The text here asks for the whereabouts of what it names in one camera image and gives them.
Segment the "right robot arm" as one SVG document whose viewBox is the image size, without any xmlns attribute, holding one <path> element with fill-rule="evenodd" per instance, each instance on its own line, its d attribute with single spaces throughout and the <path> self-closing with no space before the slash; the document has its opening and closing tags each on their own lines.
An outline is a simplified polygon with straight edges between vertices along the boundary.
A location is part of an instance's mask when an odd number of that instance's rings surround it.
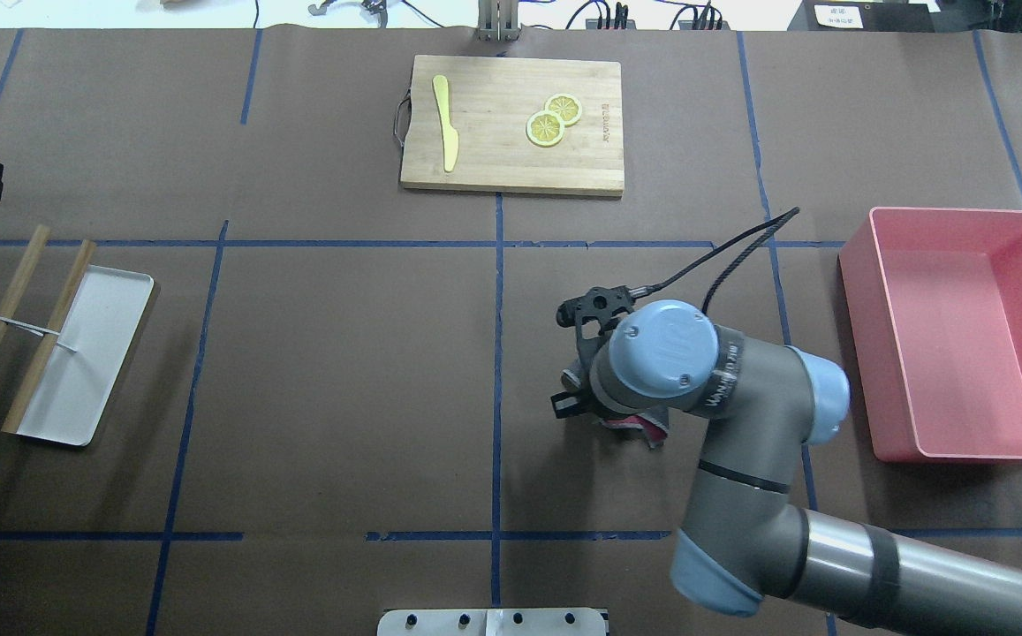
<svg viewBox="0 0 1022 636">
<path fill-rule="evenodd" d="M 849 411 L 836 363 L 680 300 L 635 307 L 624 287 L 564 301 L 556 323 L 578 351 L 557 418 L 675 408 L 706 421 L 670 566 L 689 602 L 749 618 L 775 597 L 905 635 L 1022 635 L 1022 569 L 790 502 L 802 447 Z"/>
</svg>

